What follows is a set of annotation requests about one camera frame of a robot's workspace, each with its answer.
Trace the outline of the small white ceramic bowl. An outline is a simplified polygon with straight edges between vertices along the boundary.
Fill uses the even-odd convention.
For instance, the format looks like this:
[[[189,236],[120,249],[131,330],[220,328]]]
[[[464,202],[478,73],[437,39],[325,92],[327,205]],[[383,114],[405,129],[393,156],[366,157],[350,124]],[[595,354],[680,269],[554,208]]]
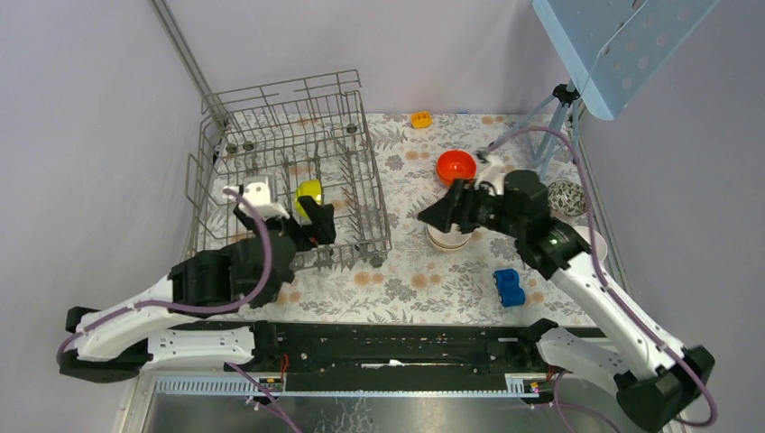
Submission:
[[[574,229],[590,246],[594,246],[598,262],[603,264],[609,251],[604,237],[596,230],[591,230],[588,226],[575,226]]]

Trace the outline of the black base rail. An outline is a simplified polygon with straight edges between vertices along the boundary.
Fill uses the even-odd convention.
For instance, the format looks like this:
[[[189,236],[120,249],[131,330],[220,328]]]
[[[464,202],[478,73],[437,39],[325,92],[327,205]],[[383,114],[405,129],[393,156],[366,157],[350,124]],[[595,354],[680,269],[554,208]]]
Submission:
[[[290,392],[494,392],[508,374],[547,382],[558,368],[524,327],[257,322],[248,373],[274,372]]]

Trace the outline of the floral tablecloth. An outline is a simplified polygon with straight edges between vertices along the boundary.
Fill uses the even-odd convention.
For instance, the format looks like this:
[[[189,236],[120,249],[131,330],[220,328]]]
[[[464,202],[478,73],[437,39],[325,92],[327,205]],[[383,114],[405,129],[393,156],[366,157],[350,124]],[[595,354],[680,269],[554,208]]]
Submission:
[[[382,181],[392,248],[380,267],[298,270],[279,297],[242,320],[470,324],[525,326],[540,318],[588,327],[591,319],[562,290],[521,262],[510,237],[475,231],[453,253],[435,250],[417,214],[446,187],[435,172],[438,156],[473,152],[516,124],[515,115],[436,115],[432,126],[414,129],[406,115],[367,118]],[[514,269],[526,302],[504,308],[493,272]]]

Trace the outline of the orange plastic bowl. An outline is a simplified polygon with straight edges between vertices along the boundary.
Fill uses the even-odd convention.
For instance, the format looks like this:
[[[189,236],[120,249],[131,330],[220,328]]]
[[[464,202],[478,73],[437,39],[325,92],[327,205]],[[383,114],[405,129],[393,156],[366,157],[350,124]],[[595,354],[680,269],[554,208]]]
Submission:
[[[469,152],[449,150],[441,153],[436,161],[438,179],[450,186],[455,180],[470,180],[475,177],[477,164]]]

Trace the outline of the beige floral ceramic bowl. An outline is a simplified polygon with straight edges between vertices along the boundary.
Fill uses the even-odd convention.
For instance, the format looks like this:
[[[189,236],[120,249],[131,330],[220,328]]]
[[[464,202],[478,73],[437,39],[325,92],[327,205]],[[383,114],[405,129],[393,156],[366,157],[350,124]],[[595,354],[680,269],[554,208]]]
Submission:
[[[457,244],[464,242],[467,239],[470,240],[472,237],[470,233],[463,233],[460,230],[460,227],[456,224],[453,224],[446,232],[443,232],[434,226],[426,225],[426,234],[427,237],[437,239],[439,242],[444,244]]]

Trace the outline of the blue toy car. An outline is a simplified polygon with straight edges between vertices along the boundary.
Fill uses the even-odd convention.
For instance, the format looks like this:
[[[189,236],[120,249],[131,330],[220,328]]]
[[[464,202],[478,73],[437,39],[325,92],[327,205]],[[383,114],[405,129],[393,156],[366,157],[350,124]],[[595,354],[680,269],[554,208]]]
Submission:
[[[526,294],[521,288],[521,276],[514,269],[494,271],[493,281],[504,308],[521,306],[526,302]]]

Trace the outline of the light blue perforated stand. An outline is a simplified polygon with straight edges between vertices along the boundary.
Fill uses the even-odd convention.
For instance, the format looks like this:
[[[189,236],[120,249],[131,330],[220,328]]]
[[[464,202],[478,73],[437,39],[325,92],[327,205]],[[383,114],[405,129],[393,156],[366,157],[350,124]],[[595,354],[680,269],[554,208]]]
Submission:
[[[534,1],[532,7],[563,62],[569,81],[532,113],[558,106],[539,144],[530,144],[532,165],[547,172],[560,143],[552,131],[567,119],[579,135],[577,113],[614,120],[677,47],[716,7],[711,0]]]

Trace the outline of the yellow-green plastic bowl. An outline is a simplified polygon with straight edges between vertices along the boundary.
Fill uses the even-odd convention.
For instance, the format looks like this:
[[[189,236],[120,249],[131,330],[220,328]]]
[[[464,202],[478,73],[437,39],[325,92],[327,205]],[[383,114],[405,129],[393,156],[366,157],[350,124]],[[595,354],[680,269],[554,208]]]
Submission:
[[[309,219],[309,212],[304,207],[315,210],[323,206],[323,186],[318,179],[301,182],[294,193],[294,207],[302,219]]]

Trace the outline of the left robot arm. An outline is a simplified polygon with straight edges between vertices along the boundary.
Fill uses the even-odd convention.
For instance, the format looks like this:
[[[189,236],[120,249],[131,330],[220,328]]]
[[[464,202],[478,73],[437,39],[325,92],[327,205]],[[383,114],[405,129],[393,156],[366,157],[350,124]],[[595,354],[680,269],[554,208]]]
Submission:
[[[238,360],[260,371],[279,362],[278,344],[256,337],[253,331],[245,331],[236,342],[223,338],[214,344],[189,345],[161,340],[162,333],[173,334],[181,326],[273,303],[282,286],[295,278],[296,255],[336,240],[334,206],[310,195],[298,198],[309,218],[306,224],[280,203],[238,192],[233,197],[236,218],[255,235],[197,253],[147,290],[110,309],[71,308],[66,322],[69,336],[56,354],[60,374],[112,383],[132,379],[144,367],[167,358]]]

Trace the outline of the yellow plastic toy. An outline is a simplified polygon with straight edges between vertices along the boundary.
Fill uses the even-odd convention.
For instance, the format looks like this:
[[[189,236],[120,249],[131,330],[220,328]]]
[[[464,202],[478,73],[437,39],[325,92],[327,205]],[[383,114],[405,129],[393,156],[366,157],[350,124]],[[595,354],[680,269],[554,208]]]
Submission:
[[[410,124],[414,129],[425,129],[432,126],[433,119],[428,111],[420,111],[410,116]]]

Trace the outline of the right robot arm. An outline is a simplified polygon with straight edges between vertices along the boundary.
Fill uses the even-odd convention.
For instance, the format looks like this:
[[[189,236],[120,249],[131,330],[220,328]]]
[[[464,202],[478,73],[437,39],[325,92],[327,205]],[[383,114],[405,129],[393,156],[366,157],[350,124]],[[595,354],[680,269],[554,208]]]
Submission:
[[[521,260],[564,291],[613,345],[606,350],[539,320],[517,348],[526,370],[553,364],[588,380],[614,396],[624,414],[648,432],[660,432],[709,394],[713,355],[672,336],[604,272],[593,246],[552,216],[548,189],[535,172],[511,171],[500,183],[455,180],[418,219],[443,233],[485,228],[513,238]]]

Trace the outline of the beige ribbed ceramic bowl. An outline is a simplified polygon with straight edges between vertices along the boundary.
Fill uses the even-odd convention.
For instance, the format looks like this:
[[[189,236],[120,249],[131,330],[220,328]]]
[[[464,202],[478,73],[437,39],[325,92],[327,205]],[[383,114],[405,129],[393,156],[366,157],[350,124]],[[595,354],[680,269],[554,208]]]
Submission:
[[[440,251],[443,253],[453,253],[466,247],[469,244],[470,240],[467,239],[464,242],[457,243],[457,244],[449,244],[449,243],[444,244],[439,242],[439,240],[437,239],[428,237],[428,242],[437,251]]]

